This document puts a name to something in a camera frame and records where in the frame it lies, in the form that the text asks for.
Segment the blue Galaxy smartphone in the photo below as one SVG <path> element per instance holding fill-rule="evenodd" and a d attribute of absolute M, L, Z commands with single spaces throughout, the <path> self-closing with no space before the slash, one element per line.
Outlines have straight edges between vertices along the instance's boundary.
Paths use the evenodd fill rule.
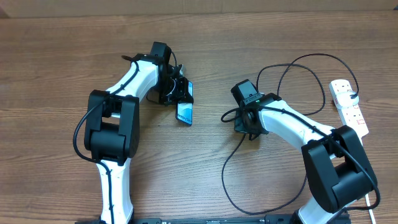
<path fill-rule="evenodd" d="M 193 123 L 193 83 L 188 81 L 185 99 L 177 102 L 176 119 L 191 126 Z"/>

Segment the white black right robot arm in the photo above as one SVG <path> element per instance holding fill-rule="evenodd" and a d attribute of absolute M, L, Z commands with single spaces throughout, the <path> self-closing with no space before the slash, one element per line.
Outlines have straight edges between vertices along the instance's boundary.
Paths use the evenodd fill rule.
<path fill-rule="evenodd" d="M 348 211 L 370 192 L 381 201 L 377 178 L 356 131 L 344 125 L 333 128 L 293 110 L 281 97 L 267 95 L 249 80 L 236 84 L 231 94 L 238 107 L 234 129 L 255 139 L 274 133 L 302 153 L 311 199 L 293 214 L 265 211 L 264 223 L 351 223 Z"/>

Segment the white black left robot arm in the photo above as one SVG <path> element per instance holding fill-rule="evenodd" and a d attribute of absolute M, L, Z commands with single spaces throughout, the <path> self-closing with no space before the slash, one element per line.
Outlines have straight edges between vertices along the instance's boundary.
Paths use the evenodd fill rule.
<path fill-rule="evenodd" d="M 184 76 L 183 65 L 170 64 L 174 57 L 167 44 L 154 42 L 149 54 L 123 57 L 130 69 L 120 81 L 89 95 L 72 143 L 76 154 L 99 170 L 103 209 L 96 223 L 134 221 L 129 170 L 139 145 L 139 106 L 147 94 L 155 90 L 160 105 L 176 106 L 177 120 L 193 123 L 193 83 Z"/>

